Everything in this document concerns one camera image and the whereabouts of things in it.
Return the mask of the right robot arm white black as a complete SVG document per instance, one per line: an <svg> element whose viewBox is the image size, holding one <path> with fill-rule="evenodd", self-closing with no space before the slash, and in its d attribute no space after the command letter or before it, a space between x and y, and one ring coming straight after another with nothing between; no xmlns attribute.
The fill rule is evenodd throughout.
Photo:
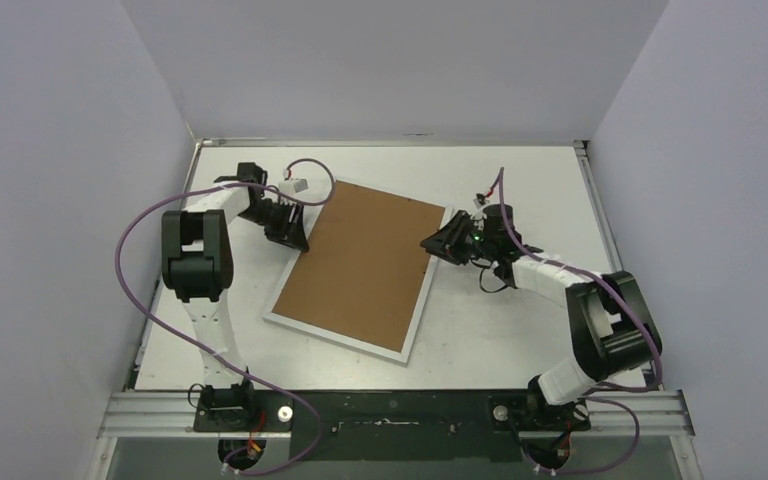
<svg viewBox="0 0 768 480"><path fill-rule="evenodd" d="M453 265L479 263L505 287L536 294L566 313L572 352L530 380L522 409L509 414L514 422L558 428L586 394L660 359L662 341L636 278L573 267L523 243L510 205L459 210L420 245Z"/></svg>

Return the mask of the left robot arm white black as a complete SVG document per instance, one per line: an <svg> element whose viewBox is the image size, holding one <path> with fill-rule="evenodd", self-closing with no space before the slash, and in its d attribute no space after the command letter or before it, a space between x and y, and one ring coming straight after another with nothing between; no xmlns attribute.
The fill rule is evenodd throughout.
<svg viewBox="0 0 768 480"><path fill-rule="evenodd" d="M264 230L273 243L306 252L302 205L265 196L268 174L242 162L231 176L216 179L218 191L183 210L161 217L164 285L184 306L202 344L204 382L196 404L198 431L250 431L269 413L246 378L228 308L234 261L229 224L240 218Z"/></svg>

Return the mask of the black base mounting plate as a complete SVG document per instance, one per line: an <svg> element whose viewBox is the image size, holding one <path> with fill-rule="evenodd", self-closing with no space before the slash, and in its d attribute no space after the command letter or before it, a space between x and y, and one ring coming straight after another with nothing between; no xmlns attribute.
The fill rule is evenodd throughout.
<svg viewBox="0 0 768 480"><path fill-rule="evenodd" d="M584 402L545 406L533 393L503 390L271 390L206 388L192 431L217 433L219 454L249 468L272 439L300 461L508 463L523 452L564 457L573 432L591 428Z"/></svg>

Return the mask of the aluminium front rail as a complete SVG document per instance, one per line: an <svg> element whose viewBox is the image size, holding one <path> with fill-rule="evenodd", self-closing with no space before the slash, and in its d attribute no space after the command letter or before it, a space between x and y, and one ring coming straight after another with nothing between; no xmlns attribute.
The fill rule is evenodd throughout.
<svg viewBox="0 0 768 480"><path fill-rule="evenodd" d="M603 392L587 401L596 435L633 432L631 417L615 403L633 410L643 436L694 436L689 409L680 391L643 394ZM242 432L198 432L196 410L184 391L118 392L111 396L98 432L100 438L242 438Z"/></svg>

